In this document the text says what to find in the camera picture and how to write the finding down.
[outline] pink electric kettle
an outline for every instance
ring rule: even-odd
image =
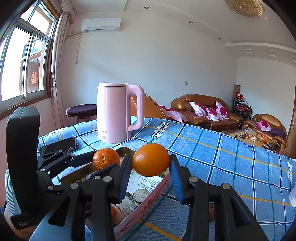
[[[138,120],[131,125],[131,95],[137,96]],[[144,123],[144,90],[140,85],[100,83],[98,86],[98,138],[120,143],[131,138],[131,131]]]

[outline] wooden door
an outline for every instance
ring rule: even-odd
[[[296,158],[296,86],[295,86],[295,97],[294,97],[294,110],[290,130],[287,136],[286,149],[284,155],[292,158]]]

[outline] coffee table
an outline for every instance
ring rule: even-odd
[[[244,135],[244,130],[248,130],[248,134],[249,135],[254,135],[256,136],[256,131],[252,130],[251,128],[247,127],[247,128],[243,128],[243,129],[236,129],[236,130],[230,130],[230,131],[222,131],[221,133],[224,133],[228,136],[231,136],[231,137],[234,137],[235,135],[237,135],[237,139],[242,141],[242,142],[245,142],[247,144],[250,144],[250,145],[254,145],[254,146],[257,146],[259,148],[264,148],[264,146],[261,144],[260,141],[256,140],[255,142],[251,141],[251,139],[242,139],[240,138],[239,136],[240,135]]]

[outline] purple stool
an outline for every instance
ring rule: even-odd
[[[92,115],[96,115],[96,104],[80,104],[66,110],[67,117],[77,116],[77,123],[91,121]]]

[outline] curtain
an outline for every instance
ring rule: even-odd
[[[71,0],[61,0],[62,14],[59,18],[54,43],[52,48],[52,114],[55,129],[60,129],[67,125],[65,113],[62,107],[60,88],[59,88],[59,68],[62,58],[63,45],[67,35],[69,24],[72,24],[75,18],[75,10]]]

